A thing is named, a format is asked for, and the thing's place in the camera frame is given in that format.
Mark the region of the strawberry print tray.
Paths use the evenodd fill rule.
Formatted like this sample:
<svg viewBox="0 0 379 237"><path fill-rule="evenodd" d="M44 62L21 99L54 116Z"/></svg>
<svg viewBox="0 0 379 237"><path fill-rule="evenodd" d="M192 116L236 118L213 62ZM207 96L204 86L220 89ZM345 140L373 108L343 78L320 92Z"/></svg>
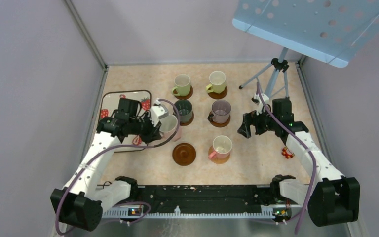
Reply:
<svg viewBox="0 0 379 237"><path fill-rule="evenodd" d="M139 110L140 111L138 113L139 116L142 116L145 111L149 111L152 105L152 95L148 90L108 92L102 98L97 124L102 118L111 116L113 114L114 110L118 108L118 104L121 98L127 98L127 99L140 101L140 103L142 104L142 108L141 110ZM137 135L129 135L123 140L123 144L147 146L147 144L144 143L142 139ZM115 150L115 153L142 151L142 150L144 150L144 148L122 147L122 148L117 148Z"/></svg>

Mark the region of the pink cup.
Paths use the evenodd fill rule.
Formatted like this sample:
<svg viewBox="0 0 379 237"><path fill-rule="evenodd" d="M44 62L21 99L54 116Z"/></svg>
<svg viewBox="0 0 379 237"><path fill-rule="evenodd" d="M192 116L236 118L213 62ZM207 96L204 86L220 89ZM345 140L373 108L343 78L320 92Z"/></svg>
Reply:
<svg viewBox="0 0 379 237"><path fill-rule="evenodd" d="M178 119L174 115L168 115L160 120L161 127L159 129L161 133L161 141L167 140L176 130L179 125Z"/></svg>
<svg viewBox="0 0 379 237"><path fill-rule="evenodd" d="M209 159L225 159L230 155L233 143L229 137L220 135L213 140L212 148L213 151L209 154Z"/></svg>

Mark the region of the brown coaster three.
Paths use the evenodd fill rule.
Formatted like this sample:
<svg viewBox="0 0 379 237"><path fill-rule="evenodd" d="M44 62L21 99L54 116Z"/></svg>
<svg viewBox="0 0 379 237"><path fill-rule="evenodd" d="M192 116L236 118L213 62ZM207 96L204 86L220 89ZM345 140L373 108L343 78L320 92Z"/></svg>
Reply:
<svg viewBox="0 0 379 237"><path fill-rule="evenodd" d="M188 126L193 122L193 120L194 120L194 114L192 114L192 116L188 122L181 122L180 126Z"/></svg>

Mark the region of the brown coaster one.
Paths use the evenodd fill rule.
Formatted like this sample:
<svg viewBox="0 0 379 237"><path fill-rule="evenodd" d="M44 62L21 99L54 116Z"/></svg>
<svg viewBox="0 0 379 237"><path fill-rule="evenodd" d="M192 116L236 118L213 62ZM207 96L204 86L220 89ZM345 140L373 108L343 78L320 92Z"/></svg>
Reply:
<svg viewBox="0 0 379 237"><path fill-rule="evenodd" d="M173 96L174 96L175 98L177 98L177 99L179 99L179 100L187 100L187 99L191 98L192 95L193 95L193 87L192 87L192 86L190 87L190 92L189 92L189 94L186 95L186 96L175 95L176 92L177 92L177 91L176 91L176 87L173 87L171 93L173 94Z"/></svg>

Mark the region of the dark green cup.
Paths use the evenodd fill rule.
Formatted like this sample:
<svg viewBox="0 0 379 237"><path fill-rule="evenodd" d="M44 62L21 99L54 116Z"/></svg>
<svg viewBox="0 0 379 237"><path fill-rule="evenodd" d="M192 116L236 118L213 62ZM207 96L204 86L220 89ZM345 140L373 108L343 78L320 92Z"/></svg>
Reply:
<svg viewBox="0 0 379 237"><path fill-rule="evenodd" d="M192 103L189 100L178 100L174 105L178 109L180 123L188 123L193 116Z"/></svg>

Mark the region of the purple cup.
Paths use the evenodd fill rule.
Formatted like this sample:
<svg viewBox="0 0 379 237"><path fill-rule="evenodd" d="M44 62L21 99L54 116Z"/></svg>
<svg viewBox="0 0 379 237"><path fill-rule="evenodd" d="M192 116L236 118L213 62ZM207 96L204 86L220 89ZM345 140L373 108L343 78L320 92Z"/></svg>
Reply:
<svg viewBox="0 0 379 237"><path fill-rule="evenodd" d="M211 113L207 117L209 122L224 124L230 118L231 104L226 100L217 100L212 104Z"/></svg>

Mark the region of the brown coaster five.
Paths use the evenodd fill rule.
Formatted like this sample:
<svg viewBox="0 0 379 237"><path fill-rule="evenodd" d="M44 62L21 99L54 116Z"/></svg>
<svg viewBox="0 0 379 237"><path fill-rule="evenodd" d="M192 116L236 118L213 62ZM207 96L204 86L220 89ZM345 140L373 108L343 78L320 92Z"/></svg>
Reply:
<svg viewBox="0 0 379 237"><path fill-rule="evenodd" d="M191 165L196 158L196 149L189 143L180 143L173 149L172 158L180 166Z"/></svg>

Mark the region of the brown coaster four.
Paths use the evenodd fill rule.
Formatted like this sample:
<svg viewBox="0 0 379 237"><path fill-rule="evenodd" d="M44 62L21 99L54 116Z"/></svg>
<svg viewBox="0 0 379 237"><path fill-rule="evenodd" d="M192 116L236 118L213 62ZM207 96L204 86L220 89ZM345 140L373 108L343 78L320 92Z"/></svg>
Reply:
<svg viewBox="0 0 379 237"><path fill-rule="evenodd" d="M226 127L231 121L231 116L229 116L225 123L217 123L213 121L213 115L214 115L213 113L210 113L207 119L210 122L210 124L213 125L214 127L218 127L218 128Z"/></svg>

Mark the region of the brown coaster two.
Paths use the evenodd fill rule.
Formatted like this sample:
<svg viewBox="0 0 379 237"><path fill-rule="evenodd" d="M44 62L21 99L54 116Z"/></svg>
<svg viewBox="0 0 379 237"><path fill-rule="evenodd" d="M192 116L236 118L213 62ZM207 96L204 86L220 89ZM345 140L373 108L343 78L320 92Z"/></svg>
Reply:
<svg viewBox="0 0 379 237"><path fill-rule="evenodd" d="M227 92L228 92L228 89L227 89L227 87L225 87L224 91L221 93L210 92L210 93L208 93L208 95L210 98L213 98L215 100L219 100L219 99L225 98L227 95Z"/></svg>

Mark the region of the light wooden coaster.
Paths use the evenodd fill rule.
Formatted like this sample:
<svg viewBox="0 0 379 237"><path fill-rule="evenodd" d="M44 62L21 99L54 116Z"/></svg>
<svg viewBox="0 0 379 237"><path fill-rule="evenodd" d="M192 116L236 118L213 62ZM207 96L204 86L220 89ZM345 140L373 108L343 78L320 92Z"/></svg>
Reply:
<svg viewBox="0 0 379 237"><path fill-rule="evenodd" d="M224 164L224 163L226 163L226 162L230 159L230 157L231 157L230 153L229 153L226 157L224 157L224 158L217 158L216 156L214 156L214 157L210 157L211 154L212 154L214 151L215 151L215 150L213 149L213 146L211 146L211 147L209 148L208 155L209 155L209 160L210 160L211 162L215 163L215 164Z"/></svg>

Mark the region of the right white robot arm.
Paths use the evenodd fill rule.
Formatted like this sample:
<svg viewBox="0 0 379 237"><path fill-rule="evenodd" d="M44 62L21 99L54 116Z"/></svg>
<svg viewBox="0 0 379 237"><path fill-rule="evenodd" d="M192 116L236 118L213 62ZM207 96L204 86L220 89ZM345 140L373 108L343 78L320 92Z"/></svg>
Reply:
<svg viewBox="0 0 379 237"><path fill-rule="evenodd" d="M337 170L316 146L309 129L302 121L295 121L289 98L260 101L254 110L243 115L238 133L250 138L255 134L274 132L289 152L298 158L309 173L312 184L305 185L293 176L277 175L273 178L269 196L275 203L290 199L305 205L312 222L328 226L357 221L359 216L360 184L354 177L347 178Z"/></svg>

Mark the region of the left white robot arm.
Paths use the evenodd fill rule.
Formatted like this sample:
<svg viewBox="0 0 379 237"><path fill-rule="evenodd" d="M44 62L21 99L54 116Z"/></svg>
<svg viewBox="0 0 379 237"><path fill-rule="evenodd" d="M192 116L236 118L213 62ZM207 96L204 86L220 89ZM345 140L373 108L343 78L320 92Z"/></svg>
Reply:
<svg viewBox="0 0 379 237"><path fill-rule="evenodd" d="M97 190L102 172L115 150L133 147L124 144L128 136L138 136L149 144L161 139L160 120L169 112L156 99L148 111L140 113L138 100L121 98L111 116L99 120L94 139L81 164L62 189L54 189L50 200L56 214L55 229L59 235L59 223L92 231L99 225L102 214L120 201L133 204L138 190L126 181L114 181L104 190Z"/></svg>

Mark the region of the red small toy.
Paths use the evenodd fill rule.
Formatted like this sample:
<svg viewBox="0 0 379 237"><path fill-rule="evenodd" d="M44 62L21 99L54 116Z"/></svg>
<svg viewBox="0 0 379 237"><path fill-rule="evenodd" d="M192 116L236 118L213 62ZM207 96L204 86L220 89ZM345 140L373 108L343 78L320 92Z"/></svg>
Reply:
<svg viewBox="0 0 379 237"><path fill-rule="evenodd" d="M282 153L281 153L286 159L290 159L290 158L293 158L295 156L295 154L293 152L291 152L287 147L284 147L282 149Z"/></svg>

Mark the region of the blue perforated music stand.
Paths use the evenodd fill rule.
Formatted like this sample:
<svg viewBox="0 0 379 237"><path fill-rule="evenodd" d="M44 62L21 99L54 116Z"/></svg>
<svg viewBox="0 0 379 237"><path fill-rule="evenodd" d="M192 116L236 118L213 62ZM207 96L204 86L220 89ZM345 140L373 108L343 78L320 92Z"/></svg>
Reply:
<svg viewBox="0 0 379 237"><path fill-rule="evenodd" d="M379 0L241 0L232 24L344 68L379 32Z"/></svg>

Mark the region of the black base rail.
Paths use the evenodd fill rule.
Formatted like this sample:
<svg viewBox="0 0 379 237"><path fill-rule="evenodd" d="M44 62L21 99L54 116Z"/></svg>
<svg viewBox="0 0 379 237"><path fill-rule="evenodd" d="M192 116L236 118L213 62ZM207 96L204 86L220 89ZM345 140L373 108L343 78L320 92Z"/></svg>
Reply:
<svg viewBox="0 0 379 237"><path fill-rule="evenodd" d="M260 213L266 206L294 204L270 185L135 186L121 203L136 201L148 203L151 214L172 213L176 207L183 214L250 214Z"/></svg>

